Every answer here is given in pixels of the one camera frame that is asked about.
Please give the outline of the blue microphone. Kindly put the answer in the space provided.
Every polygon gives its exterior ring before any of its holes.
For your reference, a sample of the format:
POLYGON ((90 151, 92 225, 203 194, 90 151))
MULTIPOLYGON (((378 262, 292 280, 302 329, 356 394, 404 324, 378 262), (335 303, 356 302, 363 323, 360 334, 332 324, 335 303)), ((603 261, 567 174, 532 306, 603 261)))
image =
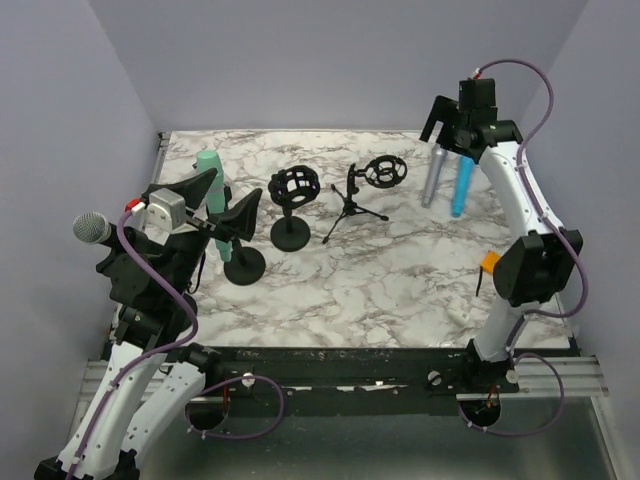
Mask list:
POLYGON ((459 157, 456 184, 451 204, 451 215, 459 218, 464 212, 467 193, 471 184, 475 162, 466 156, 459 157))

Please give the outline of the grey microphone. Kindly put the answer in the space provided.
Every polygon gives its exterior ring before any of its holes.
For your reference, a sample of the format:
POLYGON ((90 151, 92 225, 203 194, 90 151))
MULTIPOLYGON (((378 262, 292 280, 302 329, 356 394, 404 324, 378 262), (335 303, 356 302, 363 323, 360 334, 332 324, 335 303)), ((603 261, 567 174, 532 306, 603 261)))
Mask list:
POLYGON ((447 154, 448 152, 439 145, 435 145, 431 151, 431 162, 424 185, 421 202, 423 208, 429 208, 433 201, 434 195, 437 190, 441 169, 447 158, 447 154))

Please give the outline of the black round-base shock mount stand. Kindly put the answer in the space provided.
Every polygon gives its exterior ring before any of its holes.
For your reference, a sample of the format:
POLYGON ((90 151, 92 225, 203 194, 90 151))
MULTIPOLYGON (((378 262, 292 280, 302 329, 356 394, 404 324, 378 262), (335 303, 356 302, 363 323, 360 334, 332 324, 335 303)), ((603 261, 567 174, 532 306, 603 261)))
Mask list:
POLYGON ((270 231, 273 245, 284 252, 295 252, 304 248, 310 240, 310 228, 293 212, 314 201, 320 193, 317 173, 306 165, 279 170, 271 176, 268 191, 274 204, 282 208, 283 217, 278 219, 270 231))

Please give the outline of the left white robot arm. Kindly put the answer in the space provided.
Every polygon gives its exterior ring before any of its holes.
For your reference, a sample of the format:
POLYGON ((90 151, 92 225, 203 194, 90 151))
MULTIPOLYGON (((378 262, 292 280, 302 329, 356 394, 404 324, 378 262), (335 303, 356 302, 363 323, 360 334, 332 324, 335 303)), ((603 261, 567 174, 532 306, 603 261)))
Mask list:
POLYGON ((252 239, 262 197, 255 189, 202 219, 221 172, 207 170, 173 184, 151 184, 117 223, 90 212, 73 224, 77 239, 109 248, 96 266, 120 306, 107 367, 67 445, 40 462, 37 479, 137 479, 150 447, 197 393, 222 380, 220 353, 194 342, 197 307, 190 282, 210 240, 252 239))

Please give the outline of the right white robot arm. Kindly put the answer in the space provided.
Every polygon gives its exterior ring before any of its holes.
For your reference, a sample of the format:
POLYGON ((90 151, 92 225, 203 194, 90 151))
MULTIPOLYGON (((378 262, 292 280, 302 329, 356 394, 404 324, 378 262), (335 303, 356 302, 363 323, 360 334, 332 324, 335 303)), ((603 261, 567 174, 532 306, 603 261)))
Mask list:
POLYGON ((508 366, 509 350, 530 314, 566 287, 583 247, 577 230, 553 213, 530 173, 524 139, 516 123, 501 120, 491 78, 460 81, 458 97, 437 96, 420 135, 439 147, 468 157, 490 181, 504 211, 512 244, 493 271, 497 299, 467 347, 469 361, 460 379, 480 392, 508 366))

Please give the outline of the teal microphone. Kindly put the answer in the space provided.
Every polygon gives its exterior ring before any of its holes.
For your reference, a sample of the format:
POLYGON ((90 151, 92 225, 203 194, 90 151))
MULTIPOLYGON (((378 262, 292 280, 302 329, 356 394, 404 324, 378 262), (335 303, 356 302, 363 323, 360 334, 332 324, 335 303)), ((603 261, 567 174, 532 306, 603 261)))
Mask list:
POLYGON ((196 171, 202 173, 215 169, 217 174, 205 197, 207 214, 223 213, 227 206, 225 175, 219 154, 215 150, 203 150, 196 156, 196 171))

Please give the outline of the black round-base clip stand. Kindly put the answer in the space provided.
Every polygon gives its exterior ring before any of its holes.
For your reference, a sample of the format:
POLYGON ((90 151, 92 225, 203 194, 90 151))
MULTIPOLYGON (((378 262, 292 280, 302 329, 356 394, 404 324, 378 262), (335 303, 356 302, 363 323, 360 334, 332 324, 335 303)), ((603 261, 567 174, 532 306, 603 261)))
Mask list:
POLYGON ((243 246, 236 239, 232 242, 231 260, 224 264, 223 270, 225 277, 234 285, 248 286, 262 278, 266 260, 259 250, 243 246))

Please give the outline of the black microphone silver grille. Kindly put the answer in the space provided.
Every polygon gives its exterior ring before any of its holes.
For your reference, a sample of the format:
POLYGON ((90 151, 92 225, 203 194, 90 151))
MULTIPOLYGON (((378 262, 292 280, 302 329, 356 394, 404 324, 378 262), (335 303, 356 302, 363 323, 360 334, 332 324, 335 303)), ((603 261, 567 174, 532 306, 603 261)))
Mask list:
POLYGON ((104 245, 114 248, 118 244, 116 226, 99 212, 88 212, 75 218, 74 236, 88 245, 104 245))

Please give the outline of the orange tape measure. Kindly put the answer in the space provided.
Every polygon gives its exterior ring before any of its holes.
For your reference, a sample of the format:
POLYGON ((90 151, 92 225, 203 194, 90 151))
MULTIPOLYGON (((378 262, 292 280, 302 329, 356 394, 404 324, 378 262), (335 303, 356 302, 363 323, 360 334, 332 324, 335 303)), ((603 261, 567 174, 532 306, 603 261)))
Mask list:
POLYGON ((494 273, 494 270, 496 268, 496 265, 498 264, 499 260, 501 259, 501 255, 498 254, 495 251, 489 251, 486 256, 484 257, 484 259, 481 261, 480 266, 479 266, 479 273, 478 273, 478 280, 477 280, 477 285, 476 285, 476 290, 475 290, 475 296, 478 297, 480 294, 480 290, 482 287, 482 283, 483 283, 483 278, 485 275, 489 275, 492 276, 494 273))

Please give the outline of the small white plastic piece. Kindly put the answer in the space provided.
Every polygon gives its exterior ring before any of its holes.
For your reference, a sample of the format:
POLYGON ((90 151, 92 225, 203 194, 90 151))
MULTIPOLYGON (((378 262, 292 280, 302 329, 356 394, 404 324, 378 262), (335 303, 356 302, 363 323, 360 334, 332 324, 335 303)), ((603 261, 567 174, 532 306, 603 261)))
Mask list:
POLYGON ((446 314, 451 322, 464 328, 470 321, 469 304, 464 299, 454 298, 447 305, 446 314))

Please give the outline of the black tripod shock mount stand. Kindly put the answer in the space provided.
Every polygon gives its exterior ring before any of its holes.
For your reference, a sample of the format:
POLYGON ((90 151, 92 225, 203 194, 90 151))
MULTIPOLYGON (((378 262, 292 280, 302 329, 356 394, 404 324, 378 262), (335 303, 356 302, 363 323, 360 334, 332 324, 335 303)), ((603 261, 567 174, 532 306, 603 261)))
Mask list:
POLYGON ((362 178, 367 184, 376 189, 390 189, 404 181, 408 173, 408 166, 403 159, 394 155, 382 155, 371 160, 365 167, 357 168, 356 164, 349 167, 347 173, 346 194, 343 195, 338 188, 331 184, 331 191, 338 194, 343 202, 343 208, 333 226, 323 238, 322 243, 327 244, 331 234, 340 221, 348 217, 369 214, 382 221, 388 221, 389 217, 369 209, 361 207, 354 200, 354 196, 359 193, 356 179, 362 178))

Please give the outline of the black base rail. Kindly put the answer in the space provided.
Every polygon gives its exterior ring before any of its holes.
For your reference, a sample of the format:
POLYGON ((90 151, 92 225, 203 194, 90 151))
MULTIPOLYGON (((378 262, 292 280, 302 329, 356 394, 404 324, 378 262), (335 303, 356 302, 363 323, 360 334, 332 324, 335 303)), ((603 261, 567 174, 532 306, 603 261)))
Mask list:
POLYGON ((468 348, 191 347, 169 360, 203 375, 198 413, 233 417, 453 416, 464 396, 519 390, 509 361, 482 362, 468 348))

